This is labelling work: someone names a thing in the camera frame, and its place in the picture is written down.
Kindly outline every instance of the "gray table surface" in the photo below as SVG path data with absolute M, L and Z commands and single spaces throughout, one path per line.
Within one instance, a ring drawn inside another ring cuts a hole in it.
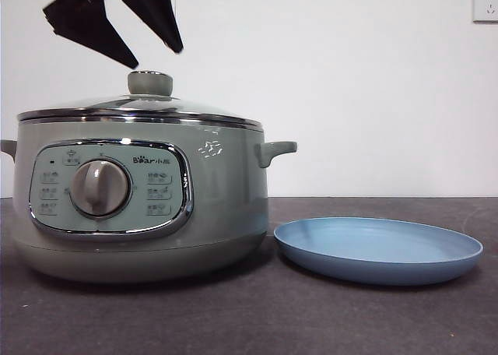
M 278 198 L 270 210 L 272 230 L 304 217 L 392 218 L 469 234 L 485 252 L 449 283 L 367 286 L 301 269 L 269 236 L 205 276 L 97 286 L 24 266 L 3 199 L 2 354 L 498 353 L 498 199 Z

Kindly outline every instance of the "side handle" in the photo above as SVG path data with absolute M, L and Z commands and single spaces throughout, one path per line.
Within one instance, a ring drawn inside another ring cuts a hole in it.
M 16 151 L 17 151 L 17 141 L 11 139 L 3 139 L 0 141 L 0 150 L 4 153 L 9 154 L 14 162 L 16 161 Z
M 297 151 L 297 142 L 279 141 L 267 142 L 256 145 L 256 156 L 259 160 L 259 167 L 269 167 L 272 159 L 278 155 L 295 153 Z

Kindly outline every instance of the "white wall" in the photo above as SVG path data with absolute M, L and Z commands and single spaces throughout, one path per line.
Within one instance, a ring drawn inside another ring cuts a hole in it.
M 50 1 L 2 0 L 2 138 L 21 111 L 126 91 L 124 66 L 51 32 Z M 472 0 L 177 0 L 178 56 L 121 0 L 107 11 L 175 95 L 299 142 L 270 195 L 498 195 L 498 25 Z M 3 156 L 3 196 L 11 176 Z

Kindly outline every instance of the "control panel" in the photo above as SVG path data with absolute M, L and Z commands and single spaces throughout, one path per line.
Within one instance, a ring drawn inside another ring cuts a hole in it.
M 189 201 L 185 155 L 171 144 L 129 139 L 46 146 L 30 186 L 34 221 L 71 233 L 150 232 L 191 211 Z

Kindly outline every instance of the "electrical outlet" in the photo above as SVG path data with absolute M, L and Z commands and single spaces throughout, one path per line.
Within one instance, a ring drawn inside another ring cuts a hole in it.
M 498 0 L 474 0 L 474 21 L 498 23 Z

